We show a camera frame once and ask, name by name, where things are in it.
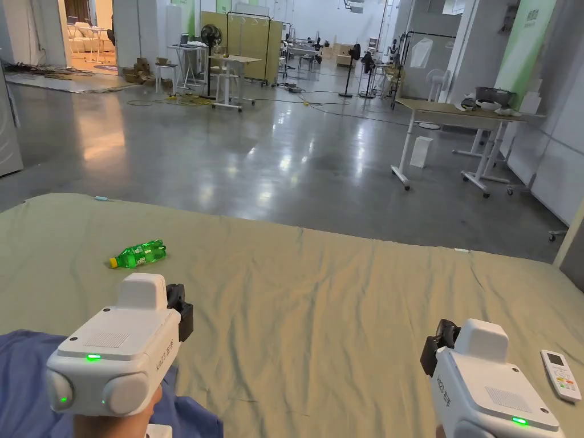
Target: white cabinet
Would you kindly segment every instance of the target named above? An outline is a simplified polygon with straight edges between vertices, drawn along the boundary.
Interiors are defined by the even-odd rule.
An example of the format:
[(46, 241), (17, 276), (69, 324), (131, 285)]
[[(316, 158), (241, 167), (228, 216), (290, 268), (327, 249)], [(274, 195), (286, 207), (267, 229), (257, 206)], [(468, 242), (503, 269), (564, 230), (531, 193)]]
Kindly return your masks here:
[(0, 176), (22, 170), (22, 168), (22, 158), (16, 139), (12, 109), (8, 100), (6, 79), (4, 71), (0, 67)]

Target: green led light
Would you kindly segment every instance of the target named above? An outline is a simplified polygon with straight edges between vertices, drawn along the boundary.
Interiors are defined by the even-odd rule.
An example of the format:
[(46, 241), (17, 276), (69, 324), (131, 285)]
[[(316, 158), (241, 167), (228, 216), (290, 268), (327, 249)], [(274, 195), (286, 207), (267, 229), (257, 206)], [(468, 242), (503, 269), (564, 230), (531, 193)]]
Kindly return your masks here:
[(522, 426), (528, 426), (527, 424), (527, 420), (524, 420), (523, 418), (517, 418), (517, 417), (513, 417), (511, 418), (513, 421), (515, 421), (517, 424), (520, 424)]

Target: cardboard box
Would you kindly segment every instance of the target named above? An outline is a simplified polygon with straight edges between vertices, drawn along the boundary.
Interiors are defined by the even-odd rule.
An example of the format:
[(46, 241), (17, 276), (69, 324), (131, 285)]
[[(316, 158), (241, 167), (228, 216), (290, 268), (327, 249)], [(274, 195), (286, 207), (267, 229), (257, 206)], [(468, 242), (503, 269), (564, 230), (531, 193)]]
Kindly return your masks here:
[(321, 49), (322, 59), (324, 60), (331, 60), (332, 59), (332, 47), (323, 47)]
[(338, 55), (336, 57), (336, 65), (349, 66), (351, 64), (351, 57), (348, 55)]

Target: green plastic bottle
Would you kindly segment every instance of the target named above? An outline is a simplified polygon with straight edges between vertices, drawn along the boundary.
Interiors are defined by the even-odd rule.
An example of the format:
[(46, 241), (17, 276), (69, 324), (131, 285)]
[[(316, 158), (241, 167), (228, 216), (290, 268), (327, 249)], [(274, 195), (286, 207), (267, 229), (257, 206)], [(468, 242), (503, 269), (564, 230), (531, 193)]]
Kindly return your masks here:
[(164, 243), (161, 240), (153, 240), (146, 244), (126, 248), (118, 257), (112, 257), (110, 264), (112, 268), (135, 268), (138, 265), (156, 262), (164, 257), (166, 257)]

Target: air conditioner remote control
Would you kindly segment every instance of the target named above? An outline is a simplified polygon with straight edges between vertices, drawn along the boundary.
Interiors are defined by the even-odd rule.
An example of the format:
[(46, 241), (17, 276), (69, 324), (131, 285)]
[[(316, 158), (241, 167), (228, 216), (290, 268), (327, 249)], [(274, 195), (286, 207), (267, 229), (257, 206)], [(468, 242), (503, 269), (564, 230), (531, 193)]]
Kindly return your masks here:
[(582, 400), (576, 379), (574, 379), (564, 355), (542, 350), (541, 357), (544, 360), (545, 370), (560, 398), (571, 402)]

